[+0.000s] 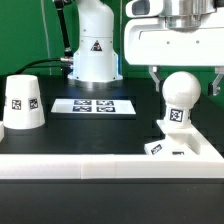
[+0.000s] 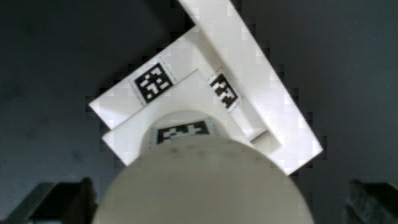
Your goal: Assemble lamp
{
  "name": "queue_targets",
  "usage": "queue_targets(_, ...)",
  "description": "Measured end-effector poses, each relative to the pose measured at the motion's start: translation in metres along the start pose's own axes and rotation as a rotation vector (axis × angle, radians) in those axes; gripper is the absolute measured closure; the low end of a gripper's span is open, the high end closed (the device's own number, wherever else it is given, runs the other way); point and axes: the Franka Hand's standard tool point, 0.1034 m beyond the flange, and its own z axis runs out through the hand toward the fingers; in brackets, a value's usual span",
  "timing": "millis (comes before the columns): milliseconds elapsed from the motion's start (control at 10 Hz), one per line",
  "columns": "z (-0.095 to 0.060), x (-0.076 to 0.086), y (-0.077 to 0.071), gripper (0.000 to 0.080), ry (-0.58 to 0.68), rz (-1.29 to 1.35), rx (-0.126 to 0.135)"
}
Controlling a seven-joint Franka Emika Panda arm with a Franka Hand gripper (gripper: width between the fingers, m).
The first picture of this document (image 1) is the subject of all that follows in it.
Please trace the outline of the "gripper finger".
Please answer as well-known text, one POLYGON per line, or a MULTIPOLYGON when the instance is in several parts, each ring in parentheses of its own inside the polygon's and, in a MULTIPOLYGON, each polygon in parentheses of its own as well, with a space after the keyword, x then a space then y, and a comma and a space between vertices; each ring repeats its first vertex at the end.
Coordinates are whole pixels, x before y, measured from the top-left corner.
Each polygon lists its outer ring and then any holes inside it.
POLYGON ((216 74, 216 77, 214 81, 208 85, 208 94, 212 96, 217 96, 221 91, 221 87, 219 86, 219 84, 224 78, 224 66, 216 67, 215 74, 216 74))
POLYGON ((158 66, 150 66, 148 68, 148 72, 151 76, 151 78, 153 79, 154 83, 155 83, 155 89, 157 92, 160 91, 160 84, 162 81, 162 77, 160 76, 159 73, 159 67, 158 66))

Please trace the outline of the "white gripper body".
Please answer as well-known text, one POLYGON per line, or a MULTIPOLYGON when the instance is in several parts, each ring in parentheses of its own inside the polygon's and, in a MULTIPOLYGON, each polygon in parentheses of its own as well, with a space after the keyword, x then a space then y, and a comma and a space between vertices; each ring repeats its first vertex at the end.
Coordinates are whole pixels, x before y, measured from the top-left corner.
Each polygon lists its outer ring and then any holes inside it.
POLYGON ((224 66, 224 13, 205 15, 194 31, 168 29, 162 18, 130 20, 124 52, 132 65, 224 66))

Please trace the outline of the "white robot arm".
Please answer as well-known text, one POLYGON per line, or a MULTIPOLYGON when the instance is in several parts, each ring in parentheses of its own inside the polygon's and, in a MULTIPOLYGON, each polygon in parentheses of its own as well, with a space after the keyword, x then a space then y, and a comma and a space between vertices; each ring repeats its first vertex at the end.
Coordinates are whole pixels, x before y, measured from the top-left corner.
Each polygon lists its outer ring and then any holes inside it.
MULTIPOLYGON (((120 79, 113 49, 114 14, 101 0, 76 0, 79 48, 68 78, 89 87, 120 79)), ((124 56, 156 76, 161 66, 213 67, 215 95, 224 78, 224 0, 131 0, 124 56)))

